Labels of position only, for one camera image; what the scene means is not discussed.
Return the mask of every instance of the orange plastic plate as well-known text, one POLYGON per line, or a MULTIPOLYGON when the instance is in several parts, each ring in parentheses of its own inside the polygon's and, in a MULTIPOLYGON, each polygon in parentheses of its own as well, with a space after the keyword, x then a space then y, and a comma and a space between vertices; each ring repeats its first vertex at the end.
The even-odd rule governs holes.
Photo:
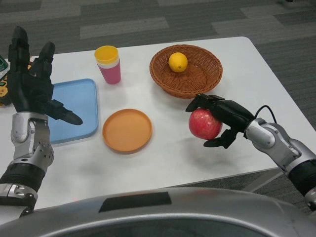
POLYGON ((153 133, 152 122, 139 110, 125 109, 112 114, 103 125, 105 143, 118 152, 135 152, 145 146, 153 133))

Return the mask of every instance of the wicker basket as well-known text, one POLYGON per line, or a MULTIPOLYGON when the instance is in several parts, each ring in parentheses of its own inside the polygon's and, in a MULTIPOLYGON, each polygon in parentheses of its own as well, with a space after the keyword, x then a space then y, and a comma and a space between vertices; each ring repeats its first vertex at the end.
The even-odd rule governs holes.
POLYGON ((150 74, 168 94, 190 99, 213 89, 222 78, 223 67, 206 49, 179 44, 164 48, 152 58, 150 74), (175 52, 183 53, 188 59, 188 67, 182 73, 175 73, 169 67, 169 57, 175 52))

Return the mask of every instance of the floor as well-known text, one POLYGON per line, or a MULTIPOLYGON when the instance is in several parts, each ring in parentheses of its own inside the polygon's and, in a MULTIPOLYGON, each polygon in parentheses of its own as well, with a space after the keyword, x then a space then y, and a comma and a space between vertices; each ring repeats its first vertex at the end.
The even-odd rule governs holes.
MULTIPOLYGON (((48 40, 61 53, 246 36, 316 127, 316 0, 0 0, 3 57, 16 25, 27 30, 32 55, 48 40)), ((242 189, 260 174, 195 186, 242 189)), ((308 212, 284 176, 257 193, 308 212)))

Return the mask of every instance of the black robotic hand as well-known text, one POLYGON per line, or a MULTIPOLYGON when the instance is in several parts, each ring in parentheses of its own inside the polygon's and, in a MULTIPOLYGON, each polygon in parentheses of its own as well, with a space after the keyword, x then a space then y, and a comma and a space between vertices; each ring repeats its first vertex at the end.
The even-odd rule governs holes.
POLYGON ((230 130, 224 131, 221 137, 206 141, 205 147, 228 148, 236 139, 237 133, 244 133, 255 119, 255 116, 240 104, 216 95, 198 94, 188 105, 186 112, 193 112, 199 107, 210 110, 216 119, 231 127, 230 130))
POLYGON ((52 100, 54 86, 50 75, 55 45, 48 42, 28 70, 30 61, 28 36, 21 27, 16 27, 9 46, 10 71, 8 73, 8 93, 17 112, 46 114, 54 119, 81 125, 82 120, 72 111, 64 108, 57 100, 52 100))

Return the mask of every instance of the apple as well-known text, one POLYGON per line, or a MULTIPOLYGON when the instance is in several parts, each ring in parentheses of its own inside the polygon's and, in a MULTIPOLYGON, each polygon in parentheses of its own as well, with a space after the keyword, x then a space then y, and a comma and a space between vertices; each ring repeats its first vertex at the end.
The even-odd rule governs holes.
POLYGON ((197 109, 189 119, 189 129, 198 138, 210 140, 217 137, 222 130, 222 122, 218 121, 209 110, 197 109))

